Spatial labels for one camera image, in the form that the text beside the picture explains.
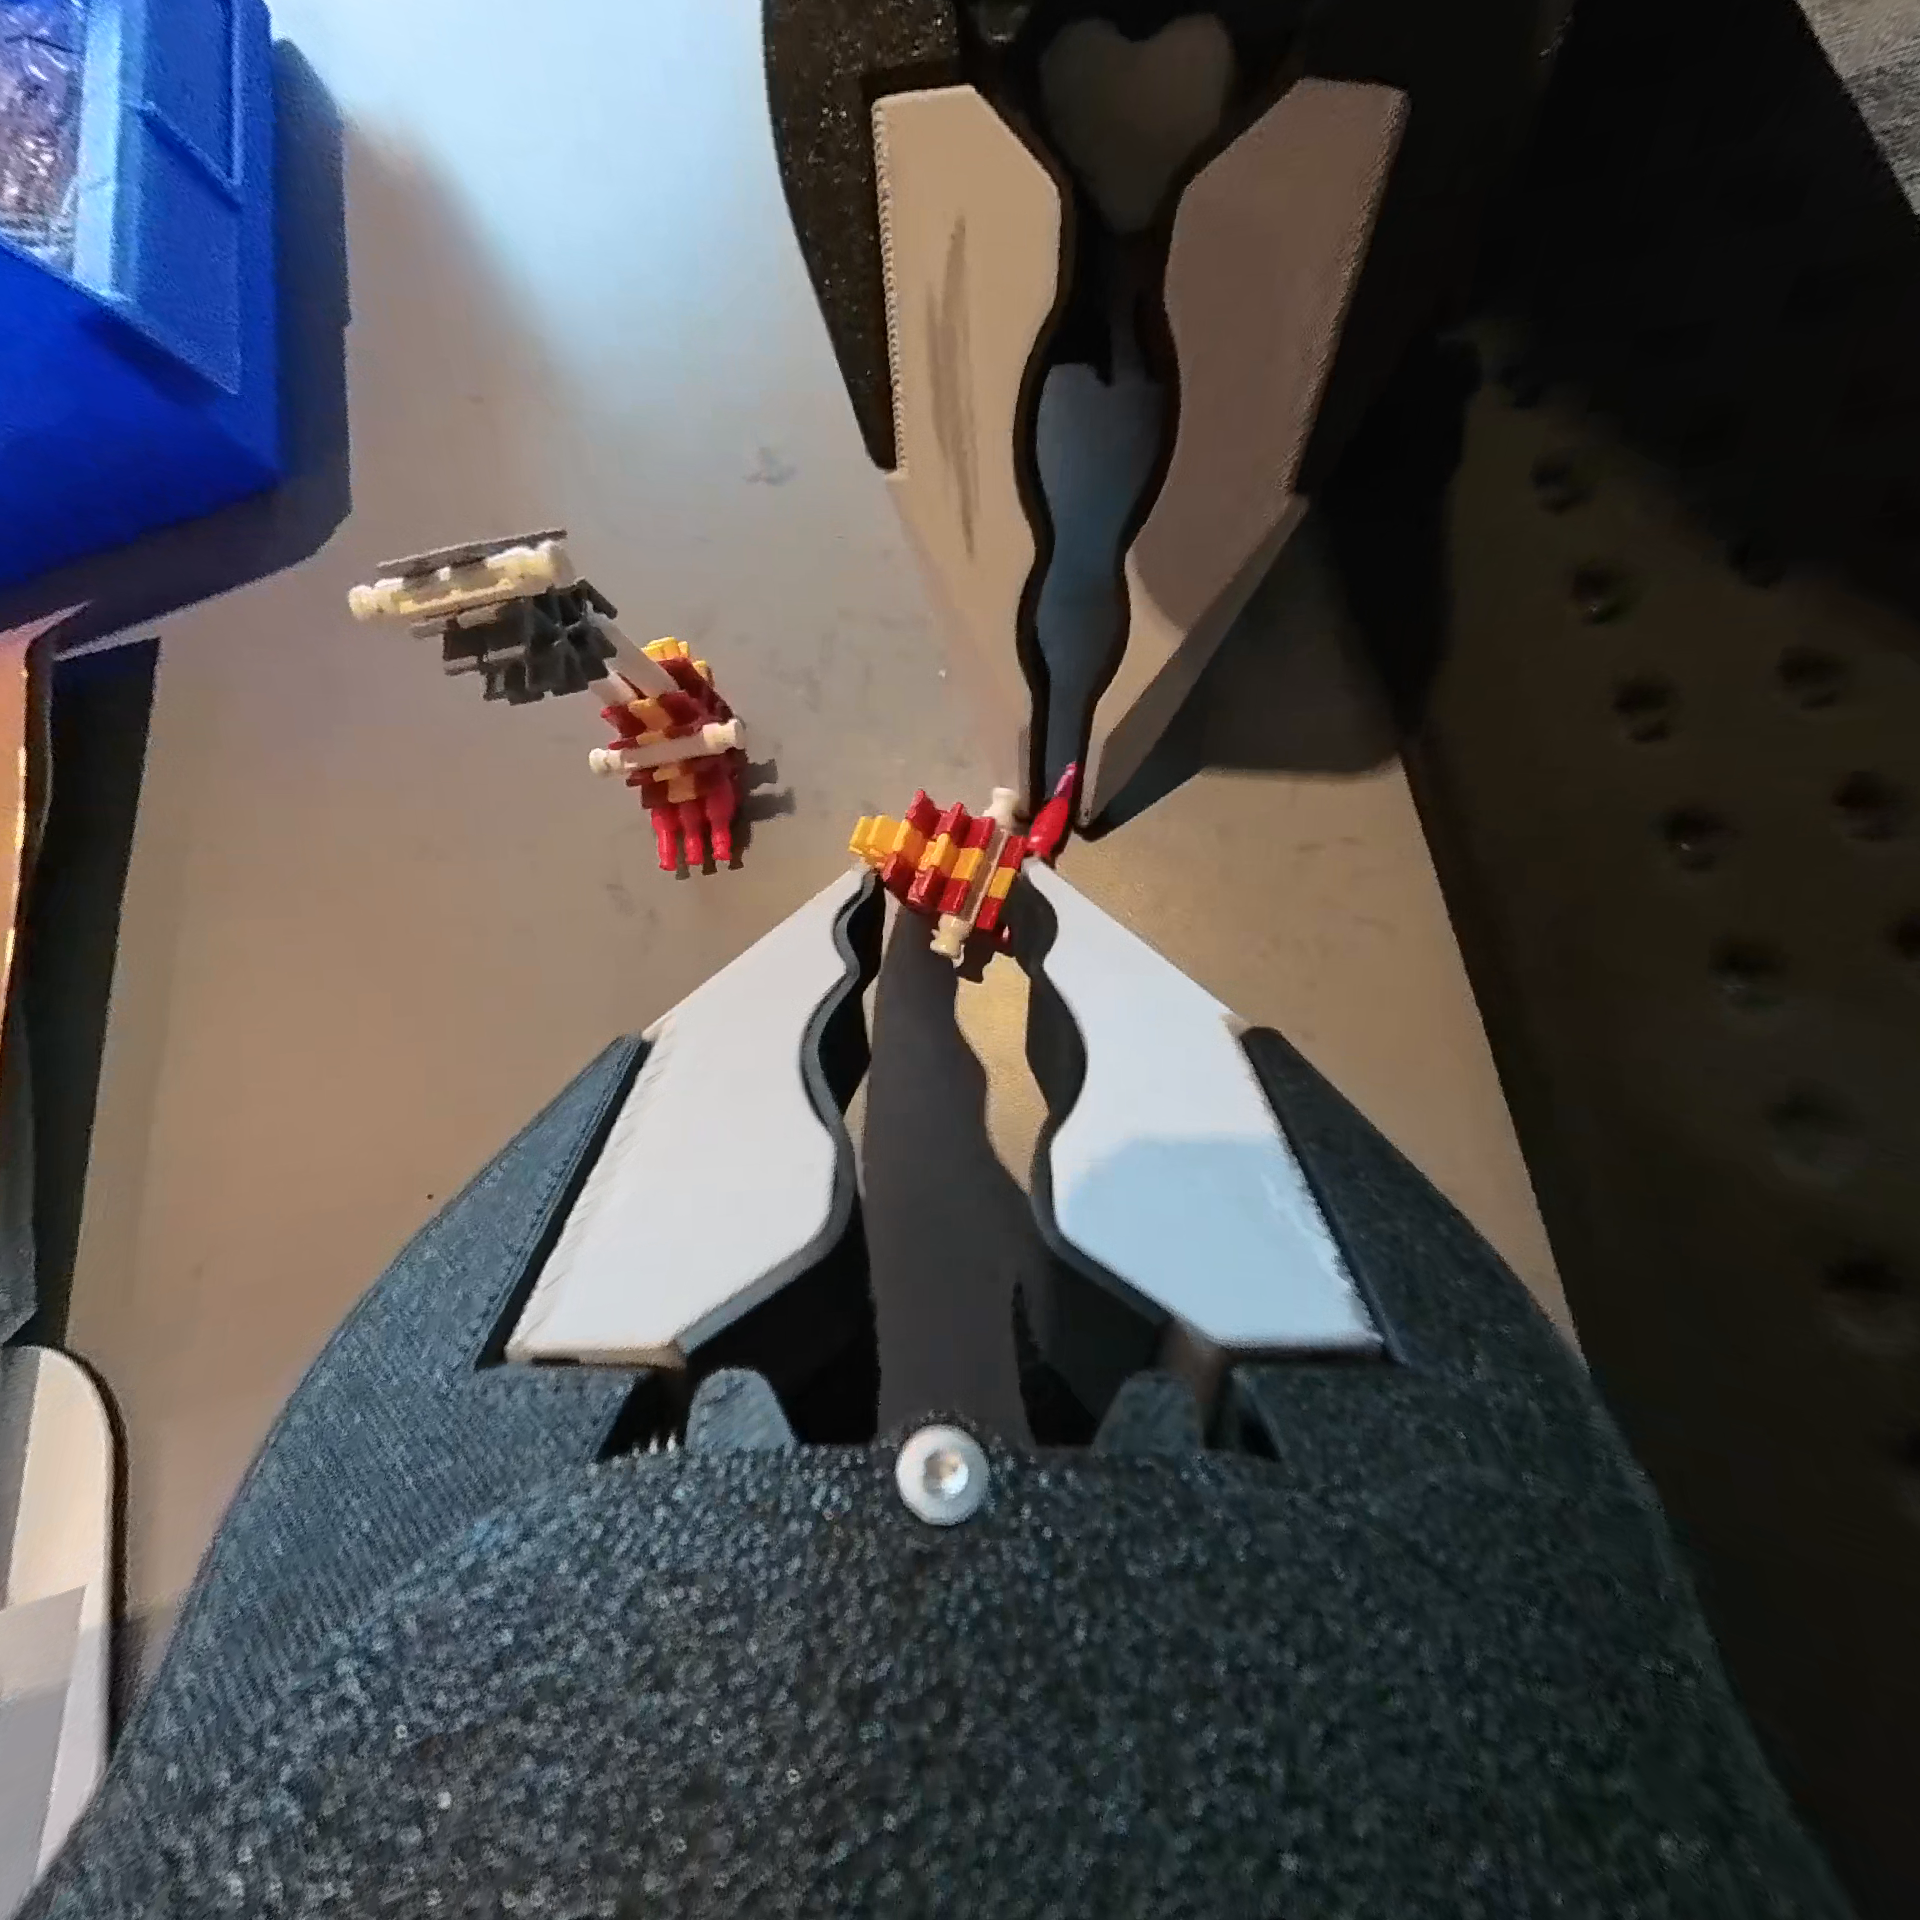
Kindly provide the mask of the short white toy rod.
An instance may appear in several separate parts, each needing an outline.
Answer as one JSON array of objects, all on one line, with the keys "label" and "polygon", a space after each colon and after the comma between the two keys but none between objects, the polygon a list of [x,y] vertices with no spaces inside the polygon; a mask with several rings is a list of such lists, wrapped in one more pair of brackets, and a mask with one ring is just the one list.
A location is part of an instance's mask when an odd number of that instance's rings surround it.
[{"label": "short white toy rod", "polygon": [[1016,791],[997,787],[952,855],[930,947],[954,965],[974,933],[987,926],[989,905],[1000,902],[1011,885],[1023,846],[1016,809]]}]

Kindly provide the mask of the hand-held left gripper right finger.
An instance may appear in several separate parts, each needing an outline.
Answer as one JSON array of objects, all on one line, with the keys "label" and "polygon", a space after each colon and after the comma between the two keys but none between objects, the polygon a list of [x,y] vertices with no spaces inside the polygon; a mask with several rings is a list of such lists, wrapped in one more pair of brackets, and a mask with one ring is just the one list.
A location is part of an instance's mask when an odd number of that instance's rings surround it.
[{"label": "hand-held left gripper right finger", "polygon": [[1248,1021],[1053,868],[1022,872],[1018,965],[1053,1255],[1222,1360],[1378,1358]]}]

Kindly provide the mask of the black perforated tray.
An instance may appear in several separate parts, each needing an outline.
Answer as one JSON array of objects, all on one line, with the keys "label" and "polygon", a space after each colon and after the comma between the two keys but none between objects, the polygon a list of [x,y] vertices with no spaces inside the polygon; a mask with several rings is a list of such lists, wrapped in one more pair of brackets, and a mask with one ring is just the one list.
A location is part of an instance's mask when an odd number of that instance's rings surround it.
[{"label": "black perforated tray", "polygon": [[1578,4],[1419,787],[1575,1334],[1768,1759],[1915,1916],[1915,214],[1798,4]]}]

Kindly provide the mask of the small red toy assembly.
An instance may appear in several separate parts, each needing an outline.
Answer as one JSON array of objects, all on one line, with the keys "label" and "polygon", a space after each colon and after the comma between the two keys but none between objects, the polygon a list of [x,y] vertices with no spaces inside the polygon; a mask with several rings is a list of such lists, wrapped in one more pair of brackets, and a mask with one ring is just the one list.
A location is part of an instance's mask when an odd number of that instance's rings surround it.
[{"label": "small red toy assembly", "polygon": [[713,669],[679,638],[640,647],[600,711],[608,740],[590,772],[622,783],[645,811],[663,872],[720,872],[738,864],[736,816],[746,772],[746,729]]}]

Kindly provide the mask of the white document stand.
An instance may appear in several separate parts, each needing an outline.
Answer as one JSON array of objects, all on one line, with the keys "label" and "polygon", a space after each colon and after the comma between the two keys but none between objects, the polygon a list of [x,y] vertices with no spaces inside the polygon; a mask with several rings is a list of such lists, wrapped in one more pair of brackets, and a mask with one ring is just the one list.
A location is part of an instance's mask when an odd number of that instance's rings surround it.
[{"label": "white document stand", "polygon": [[95,1793],[112,1739],[115,1441],[94,1375],[2,1352],[2,1913]]}]

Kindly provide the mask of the shiny plastic bag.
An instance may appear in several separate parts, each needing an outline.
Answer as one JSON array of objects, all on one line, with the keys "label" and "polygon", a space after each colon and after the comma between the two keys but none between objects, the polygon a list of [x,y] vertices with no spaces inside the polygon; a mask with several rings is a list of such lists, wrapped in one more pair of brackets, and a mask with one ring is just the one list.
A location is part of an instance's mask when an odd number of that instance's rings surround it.
[{"label": "shiny plastic bag", "polygon": [[34,740],[42,726],[35,717],[35,649],[81,612],[75,603],[2,633],[2,1001],[8,1001],[19,916],[32,871],[32,843],[39,804],[34,797]]}]

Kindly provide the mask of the small blue plastic bin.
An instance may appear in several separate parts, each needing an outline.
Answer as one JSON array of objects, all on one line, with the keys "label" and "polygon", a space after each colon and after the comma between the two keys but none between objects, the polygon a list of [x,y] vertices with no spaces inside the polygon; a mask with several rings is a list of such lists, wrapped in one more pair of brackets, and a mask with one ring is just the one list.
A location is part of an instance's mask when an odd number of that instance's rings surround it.
[{"label": "small blue plastic bin", "polygon": [[261,1],[102,1],[73,279],[2,243],[2,582],[279,483],[277,87]]}]

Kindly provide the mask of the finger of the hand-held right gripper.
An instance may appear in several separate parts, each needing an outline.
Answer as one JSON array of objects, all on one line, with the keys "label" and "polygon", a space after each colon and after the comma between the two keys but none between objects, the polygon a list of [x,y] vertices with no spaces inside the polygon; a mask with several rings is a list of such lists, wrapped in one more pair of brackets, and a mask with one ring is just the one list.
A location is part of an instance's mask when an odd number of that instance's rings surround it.
[{"label": "finger of the hand-held right gripper", "polygon": [[1121,555],[1125,645],[1087,725],[1080,825],[1141,772],[1304,515],[1304,453],[1406,120],[1399,87],[1295,79],[1175,204],[1173,429]]},{"label": "finger of the hand-held right gripper", "polygon": [[1053,534],[1038,424],[1064,310],[1070,190],[976,87],[870,109],[887,369],[887,488],[985,713],[998,780],[1040,806]]}]

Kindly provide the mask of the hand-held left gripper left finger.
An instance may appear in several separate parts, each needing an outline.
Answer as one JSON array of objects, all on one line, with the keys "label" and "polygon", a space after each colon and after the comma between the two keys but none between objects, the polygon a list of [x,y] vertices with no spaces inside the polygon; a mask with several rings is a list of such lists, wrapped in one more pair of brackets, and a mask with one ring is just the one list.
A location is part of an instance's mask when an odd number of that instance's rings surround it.
[{"label": "hand-held left gripper left finger", "polygon": [[641,1031],[509,1360],[680,1368],[841,1248],[881,923],[843,871]]}]

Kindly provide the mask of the clear bag of small parts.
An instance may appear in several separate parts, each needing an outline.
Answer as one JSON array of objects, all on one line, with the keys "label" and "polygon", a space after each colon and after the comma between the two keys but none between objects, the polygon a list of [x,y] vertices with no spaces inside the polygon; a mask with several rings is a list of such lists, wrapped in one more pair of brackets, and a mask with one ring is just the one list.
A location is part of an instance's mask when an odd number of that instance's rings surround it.
[{"label": "clear bag of small parts", "polygon": [[73,279],[95,167],[89,120],[112,108],[112,32],[90,1],[2,4],[2,236]]}]

